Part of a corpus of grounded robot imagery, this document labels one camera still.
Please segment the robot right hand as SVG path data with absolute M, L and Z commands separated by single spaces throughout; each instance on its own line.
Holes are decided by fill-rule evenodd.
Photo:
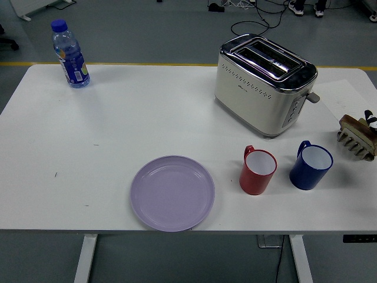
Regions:
M 377 118 L 373 115 L 370 110 L 364 111 L 364 118 L 360 118 L 358 121 L 364 126 L 367 126 L 371 131 L 377 131 Z

